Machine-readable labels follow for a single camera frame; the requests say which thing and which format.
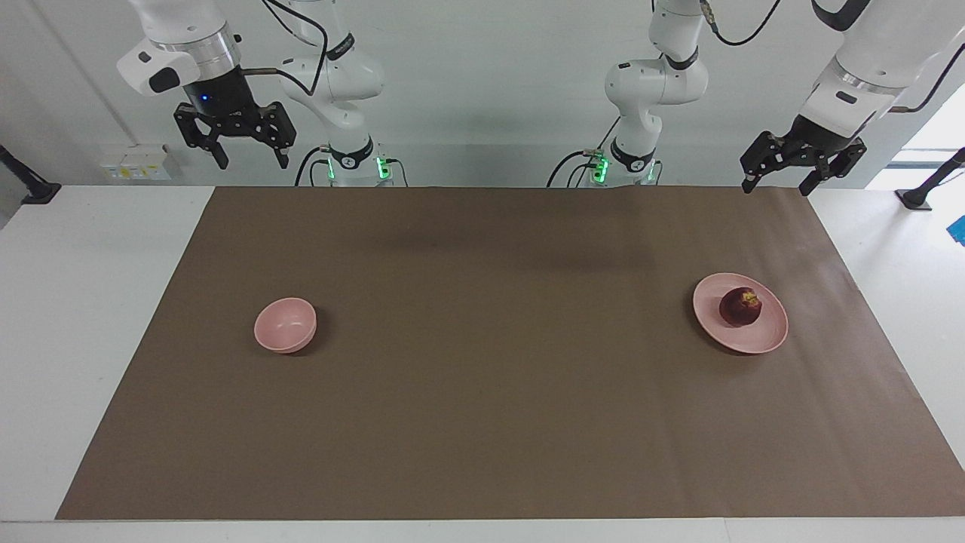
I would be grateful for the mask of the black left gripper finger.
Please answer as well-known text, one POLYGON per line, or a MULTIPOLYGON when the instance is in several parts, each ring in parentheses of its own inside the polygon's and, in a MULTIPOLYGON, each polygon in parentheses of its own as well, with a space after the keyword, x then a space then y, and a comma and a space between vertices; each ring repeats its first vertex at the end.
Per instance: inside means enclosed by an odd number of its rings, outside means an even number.
POLYGON ((740 165, 745 179, 741 189, 745 195, 750 195, 757 188, 763 176, 781 171, 787 166, 783 159, 783 147, 786 139, 770 131, 762 131, 740 157, 740 165))
POLYGON ((854 168, 866 152, 864 143, 852 143, 847 148, 837 152, 833 158, 829 158, 828 152, 816 149, 807 149, 803 152, 802 158, 804 165, 811 167, 811 172, 799 183, 799 192, 802 196, 809 196, 814 189, 821 183, 831 178, 844 178, 854 168))

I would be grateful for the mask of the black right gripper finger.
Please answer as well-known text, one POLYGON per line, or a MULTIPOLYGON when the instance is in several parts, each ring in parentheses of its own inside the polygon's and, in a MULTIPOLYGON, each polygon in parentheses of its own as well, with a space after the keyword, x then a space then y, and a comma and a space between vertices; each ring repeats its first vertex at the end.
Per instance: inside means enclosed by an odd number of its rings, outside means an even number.
POLYGON ((261 142, 272 148, 279 168, 287 169, 290 158, 287 152, 296 141, 296 128, 285 106, 280 102, 261 107, 261 142))
POLYGON ((227 169, 230 161, 219 141, 221 128, 217 120, 203 115, 192 104, 179 104, 175 109, 175 122, 189 148, 208 152, 219 169, 227 169))

